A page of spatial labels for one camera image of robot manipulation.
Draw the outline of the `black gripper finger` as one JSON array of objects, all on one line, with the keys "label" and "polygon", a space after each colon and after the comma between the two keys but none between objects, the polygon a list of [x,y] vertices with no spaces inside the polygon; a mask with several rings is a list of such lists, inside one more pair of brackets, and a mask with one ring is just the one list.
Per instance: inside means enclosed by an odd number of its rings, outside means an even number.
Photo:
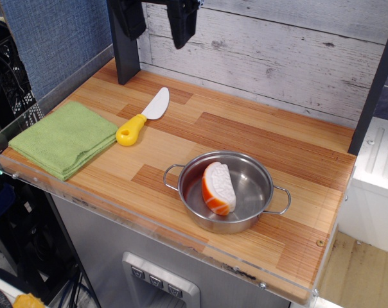
[{"label": "black gripper finger", "polygon": [[167,14],[172,38],[176,49],[181,49],[194,36],[197,23],[197,11],[204,1],[183,0],[168,1]]},{"label": "black gripper finger", "polygon": [[125,35],[131,40],[139,38],[146,30],[141,1],[119,0],[119,22]]}]

